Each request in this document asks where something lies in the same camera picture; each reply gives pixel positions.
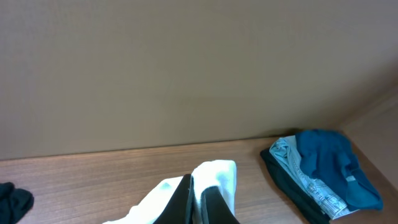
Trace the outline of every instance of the black cloth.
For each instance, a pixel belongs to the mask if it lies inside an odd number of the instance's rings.
[[[192,224],[193,177],[185,174],[154,224]]]
[[[319,205],[294,182],[268,149],[263,150],[260,155],[266,163],[268,172],[276,186],[293,201],[309,223],[329,223],[330,217],[323,214]]]
[[[17,223],[33,206],[33,195],[15,189],[13,183],[0,184],[0,224]]]
[[[203,224],[239,224],[216,186],[201,194],[201,219]]]

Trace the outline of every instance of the light blue jeans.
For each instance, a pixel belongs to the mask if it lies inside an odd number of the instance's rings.
[[[278,163],[300,188],[332,219],[353,213],[347,204],[322,180],[311,179],[300,170],[301,156],[297,150],[295,136],[278,139],[269,149]]]

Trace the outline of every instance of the denim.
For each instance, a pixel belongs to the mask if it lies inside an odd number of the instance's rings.
[[[278,139],[269,151],[297,185],[313,198],[332,220],[355,212],[349,211],[346,202],[322,180],[311,179],[302,172],[301,156],[297,150],[295,136]]]
[[[307,195],[288,173],[280,166],[269,149],[261,151],[260,156],[276,186],[288,196],[310,224],[329,224],[330,217]]]

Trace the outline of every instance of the dark fabric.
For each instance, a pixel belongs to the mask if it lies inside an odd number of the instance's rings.
[[[185,174],[154,224],[192,224],[193,178]]]
[[[326,224],[330,217],[323,214],[319,205],[310,198],[279,165],[268,149],[260,153],[276,186],[297,206],[309,223]]]
[[[15,189],[13,183],[0,184],[0,224],[17,223],[33,206],[33,195]]]
[[[361,170],[346,137],[326,130],[303,131],[295,137],[304,174],[324,181],[347,203],[350,211],[383,208],[379,192]]]
[[[201,194],[201,219],[203,224],[239,224],[215,186]]]

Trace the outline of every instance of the stack of clothes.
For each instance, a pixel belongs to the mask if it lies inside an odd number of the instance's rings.
[[[310,223],[383,208],[350,141],[336,131],[308,130],[280,138],[261,157],[275,184]]]

